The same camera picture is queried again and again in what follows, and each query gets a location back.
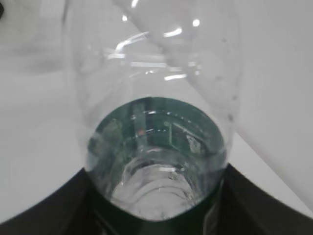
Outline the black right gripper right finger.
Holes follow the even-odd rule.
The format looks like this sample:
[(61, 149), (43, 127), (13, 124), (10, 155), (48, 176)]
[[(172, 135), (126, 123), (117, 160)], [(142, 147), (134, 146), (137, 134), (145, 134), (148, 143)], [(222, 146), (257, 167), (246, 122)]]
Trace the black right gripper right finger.
[(256, 186), (228, 165), (208, 173), (215, 186), (222, 179), (217, 221), (207, 221), (214, 235), (311, 235), (313, 220)]

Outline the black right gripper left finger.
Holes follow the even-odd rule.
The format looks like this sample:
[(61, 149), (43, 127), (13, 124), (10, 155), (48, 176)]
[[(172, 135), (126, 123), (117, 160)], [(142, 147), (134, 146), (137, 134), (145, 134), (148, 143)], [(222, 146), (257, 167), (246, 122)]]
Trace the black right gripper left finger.
[(0, 224), (2, 235), (105, 235), (89, 200), (83, 169), (46, 199)]

